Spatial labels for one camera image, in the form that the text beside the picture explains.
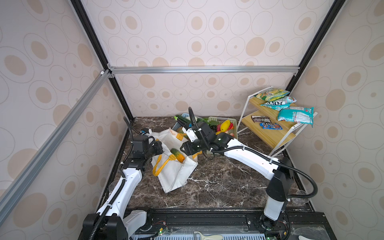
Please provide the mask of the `orange mango fruit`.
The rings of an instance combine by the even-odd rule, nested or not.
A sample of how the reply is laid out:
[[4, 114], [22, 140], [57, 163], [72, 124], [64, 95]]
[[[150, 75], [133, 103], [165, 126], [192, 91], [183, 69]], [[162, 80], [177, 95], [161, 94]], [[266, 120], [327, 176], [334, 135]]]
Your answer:
[[183, 163], [183, 162], [184, 162], [185, 157], [184, 157], [184, 155], [181, 153], [180, 150], [173, 148], [173, 149], [171, 149], [171, 153], [176, 157], [176, 159], [177, 159], [180, 163]]

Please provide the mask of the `white canvas grocery bag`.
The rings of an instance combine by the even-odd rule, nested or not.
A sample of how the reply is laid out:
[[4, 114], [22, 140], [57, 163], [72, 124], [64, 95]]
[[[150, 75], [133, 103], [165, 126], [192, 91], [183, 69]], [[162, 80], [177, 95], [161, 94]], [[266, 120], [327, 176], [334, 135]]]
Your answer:
[[165, 193], [176, 190], [187, 183], [188, 178], [198, 166], [198, 155], [187, 156], [181, 153], [183, 160], [176, 157], [171, 150], [180, 150], [182, 144], [187, 142], [181, 133], [167, 129], [156, 133], [149, 130], [149, 136], [162, 143], [163, 153], [152, 158], [152, 173], [158, 177]]

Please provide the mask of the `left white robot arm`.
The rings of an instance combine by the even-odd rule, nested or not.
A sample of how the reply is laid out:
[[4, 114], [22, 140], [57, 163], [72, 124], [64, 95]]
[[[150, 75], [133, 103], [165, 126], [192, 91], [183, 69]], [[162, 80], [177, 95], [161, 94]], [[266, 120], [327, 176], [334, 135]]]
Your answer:
[[147, 212], [125, 212], [134, 190], [143, 178], [146, 163], [163, 154], [162, 142], [148, 139], [133, 142], [123, 161], [121, 177], [106, 202], [83, 222], [83, 240], [128, 240], [147, 222]]

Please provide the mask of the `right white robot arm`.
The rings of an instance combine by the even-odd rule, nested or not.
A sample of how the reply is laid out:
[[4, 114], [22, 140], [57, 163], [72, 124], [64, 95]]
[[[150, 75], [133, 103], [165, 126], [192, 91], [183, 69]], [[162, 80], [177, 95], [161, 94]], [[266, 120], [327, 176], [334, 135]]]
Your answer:
[[[316, 182], [306, 173], [280, 162], [278, 159], [262, 154], [239, 142], [237, 139], [224, 140], [219, 138], [210, 144], [204, 144], [200, 140], [188, 141], [182, 144], [181, 151], [186, 155], [193, 155], [200, 151], [209, 151], [213, 154], [224, 155], [237, 160], [270, 181], [266, 193], [268, 195], [264, 208], [264, 218], [275, 222], [285, 210], [288, 200], [292, 198], [310, 199], [318, 193]], [[294, 173], [305, 177], [313, 186], [313, 191], [307, 195], [290, 194], [290, 188]]]

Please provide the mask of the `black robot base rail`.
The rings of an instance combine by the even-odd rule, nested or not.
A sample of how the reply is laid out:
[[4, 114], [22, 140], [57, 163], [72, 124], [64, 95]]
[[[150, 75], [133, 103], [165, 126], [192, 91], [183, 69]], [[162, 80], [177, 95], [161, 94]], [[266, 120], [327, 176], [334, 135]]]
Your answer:
[[324, 213], [304, 207], [287, 208], [268, 224], [256, 209], [147, 209], [147, 222], [132, 240], [334, 240], [336, 236]]

